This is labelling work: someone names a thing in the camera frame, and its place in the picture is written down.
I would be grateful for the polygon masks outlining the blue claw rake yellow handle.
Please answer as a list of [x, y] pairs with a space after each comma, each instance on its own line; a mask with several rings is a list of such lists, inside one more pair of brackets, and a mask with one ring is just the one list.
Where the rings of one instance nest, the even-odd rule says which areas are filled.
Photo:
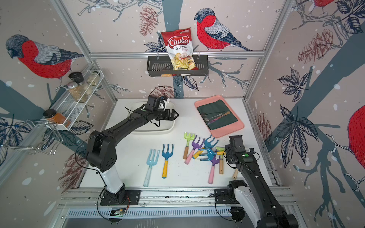
[[211, 161], [216, 155], [225, 155], [225, 151], [214, 151], [211, 148], [201, 149], [199, 152], [200, 161]]

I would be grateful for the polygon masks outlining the light blue rake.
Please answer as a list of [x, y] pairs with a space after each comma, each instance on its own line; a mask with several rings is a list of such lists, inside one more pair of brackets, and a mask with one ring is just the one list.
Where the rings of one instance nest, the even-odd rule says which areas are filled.
[[149, 167], [148, 167], [148, 170], [147, 170], [147, 173], [146, 173], [146, 177], [145, 177], [145, 180], [144, 180], [144, 183], [143, 183], [143, 186], [144, 187], [148, 187], [149, 186], [151, 172], [152, 172], [152, 167], [157, 164], [159, 155], [160, 155], [160, 150], [150, 149], [150, 153], [149, 153], [149, 156], [148, 156], [147, 162], [146, 162], [146, 164]]

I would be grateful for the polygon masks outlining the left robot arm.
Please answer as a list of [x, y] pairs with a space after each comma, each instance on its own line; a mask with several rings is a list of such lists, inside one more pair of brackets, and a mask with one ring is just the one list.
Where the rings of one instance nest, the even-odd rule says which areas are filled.
[[92, 132], [86, 147], [86, 160], [100, 173], [109, 193], [117, 194], [125, 187], [115, 167], [116, 146], [134, 130], [152, 120], [174, 121], [178, 117], [174, 109], [162, 110], [144, 104], [115, 126], [102, 132]]

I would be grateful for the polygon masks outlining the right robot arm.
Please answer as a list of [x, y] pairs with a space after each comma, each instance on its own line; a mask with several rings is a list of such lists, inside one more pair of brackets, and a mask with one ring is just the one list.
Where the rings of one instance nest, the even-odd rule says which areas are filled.
[[254, 149], [246, 148], [242, 135], [229, 136], [226, 161], [236, 165], [244, 178], [230, 184], [233, 197], [240, 203], [255, 228], [298, 228], [294, 215], [288, 214], [274, 197], [263, 178]]

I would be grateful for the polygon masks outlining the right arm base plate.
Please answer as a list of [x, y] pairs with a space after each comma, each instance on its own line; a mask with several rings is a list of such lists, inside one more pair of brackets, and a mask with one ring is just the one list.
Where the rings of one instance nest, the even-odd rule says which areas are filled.
[[234, 193], [227, 188], [214, 189], [215, 203], [218, 205], [239, 204]]

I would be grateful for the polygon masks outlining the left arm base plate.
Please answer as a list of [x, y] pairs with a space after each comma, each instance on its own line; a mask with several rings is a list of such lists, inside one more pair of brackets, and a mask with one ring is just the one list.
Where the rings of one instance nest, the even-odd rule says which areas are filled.
[[104, 191], [101, 196], [101, 206], [117, 206], [117, 205], [138, 205], [140, 199], [140, 190], [120, 189], [117, 193]]

